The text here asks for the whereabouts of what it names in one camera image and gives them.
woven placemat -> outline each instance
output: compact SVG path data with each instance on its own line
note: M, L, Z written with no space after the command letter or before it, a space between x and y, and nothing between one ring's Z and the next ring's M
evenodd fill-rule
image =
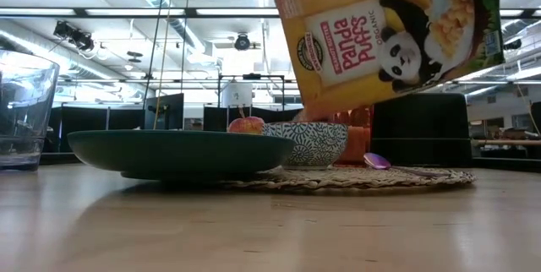
M408 171L422 172L421 176ZM371 168L333 167L325 171L290 171L277 167L262 171L250 181L225 181L225 188L251 188L259 190L317 190L321 188L394 188L435 185L468 184L476 177L468 171L452 169L401 167L390 170Z

purple spoon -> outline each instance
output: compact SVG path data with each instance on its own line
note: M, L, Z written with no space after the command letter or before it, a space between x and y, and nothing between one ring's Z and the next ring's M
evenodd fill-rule
M364 162L369 165L370 167L374 168L375 170L388 170L391 167L394 169L397 169L399 171L404 171L413 175L421 176L421 177L443 177L447 176L446 174L434 174L427 171L416 171L416 170L410 170L407 168L392 166L391 163L383 158L380 155L374 154L374 153L366 153L364 154Z

wooden table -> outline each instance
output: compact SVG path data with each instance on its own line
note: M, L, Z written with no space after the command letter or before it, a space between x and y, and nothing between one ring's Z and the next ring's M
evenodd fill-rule
M528 272L541 175L364 197L170 193L88 166L0 174L0 271Z

green bowl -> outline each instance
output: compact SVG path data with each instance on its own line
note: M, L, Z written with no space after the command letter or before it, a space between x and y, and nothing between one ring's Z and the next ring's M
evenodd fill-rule
M235 177L270 170L292 153L290 139L244 133L111 130L70 133L84 163L124 177Z

panda illustration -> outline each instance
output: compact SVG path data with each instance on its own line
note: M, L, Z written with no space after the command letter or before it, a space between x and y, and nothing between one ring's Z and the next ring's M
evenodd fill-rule
M403 92L439 79L442 64L424 47L430 33L424 10L406 0L380 0L380 5L394 10L404 25L404 31L387 26L380 33L380 80L392 81L392 89Z

